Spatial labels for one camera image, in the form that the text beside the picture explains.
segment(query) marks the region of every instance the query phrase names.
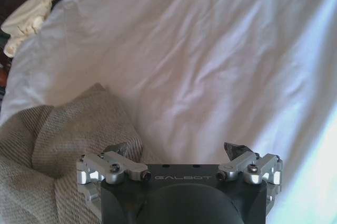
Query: silver metal bracket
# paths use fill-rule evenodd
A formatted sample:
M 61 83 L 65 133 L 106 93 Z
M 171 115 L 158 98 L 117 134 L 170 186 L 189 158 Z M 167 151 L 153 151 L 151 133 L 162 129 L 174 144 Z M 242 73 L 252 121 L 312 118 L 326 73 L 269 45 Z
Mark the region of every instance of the silver metal bracket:
M 238 173 L 243 172 L 244 181 L 250 184 L 267 183 L 266 215 L 275 203 L 275 196 L 282 189 L 283 162 L 278 155 L 260 155 L 244 152 L 229 163 L 220 164 L 216 177 L 221 181 L 233 181 Z
M 147 165 L 136 163 L 124 156 L 109 151 L 100 154 L 89 153 L 81 156 L 76 162 L 77 190 L 83 193 L 87 207 L 102 220 L 101 199 L 94 183 L 105 179 L 106 183 L 123 182 L 125 173 L 134 181 L 146 181 L 151 178 Z

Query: bed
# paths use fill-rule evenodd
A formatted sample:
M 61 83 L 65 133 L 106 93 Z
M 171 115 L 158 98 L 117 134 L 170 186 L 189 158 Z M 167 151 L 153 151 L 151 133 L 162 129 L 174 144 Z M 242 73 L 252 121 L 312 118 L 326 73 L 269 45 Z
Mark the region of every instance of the bed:
M 13 60 L 0 123 L 98 82 L 167 163 L 284 161 L 268 223 L 336 223 L 337 0 L 62 0 Z

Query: gray knit fabric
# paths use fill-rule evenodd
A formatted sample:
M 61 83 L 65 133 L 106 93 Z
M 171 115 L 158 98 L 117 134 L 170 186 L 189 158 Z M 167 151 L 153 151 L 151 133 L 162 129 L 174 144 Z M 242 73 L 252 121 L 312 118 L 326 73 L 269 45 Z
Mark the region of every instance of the gray knit fabric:
M 118 99 L 98 84 L 68 104 L 14 115 L 0 128 L 5 223 L 99 223 L 76 191 L 76 158 L 121 142 L 126 157 L 139 161 L 140 137 Z

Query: black screw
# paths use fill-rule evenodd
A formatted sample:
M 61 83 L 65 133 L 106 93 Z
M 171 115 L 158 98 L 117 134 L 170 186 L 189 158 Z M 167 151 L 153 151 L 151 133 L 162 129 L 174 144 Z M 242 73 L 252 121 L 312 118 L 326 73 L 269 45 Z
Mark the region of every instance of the black screw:
M 119 172 L 120 169 L 121 169 L 121 167 L 118 163 L 114 163 L 114 164 L 111 165 L 111 171 L 112 172 Z
M 151 179 L 151 172 L 149 172 L 149 171 L 143 171 L 142 173 L 141 173 L 141 180 L 142 181 L 149 181 Z
M 218 171 L 215 174 L 216 179 L 218 179 L 219 181 L 225 181 L 227 179 L 227 174 L 223 171 Z
M 256 173 L 257 172 L 257 166 L 255 164 L 248 164 L 247 169 L 250 173 Z

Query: white bed sheet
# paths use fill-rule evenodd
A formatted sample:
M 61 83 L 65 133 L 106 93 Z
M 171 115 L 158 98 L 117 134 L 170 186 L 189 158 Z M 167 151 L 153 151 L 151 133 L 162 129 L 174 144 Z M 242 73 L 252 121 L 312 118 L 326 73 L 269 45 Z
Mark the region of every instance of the white bed sheet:
M 337 0 L 63 0 L 17 52 L 1 123 L 100 82 L 171 163 L 284 160 L 268 223 L 337 223 Z

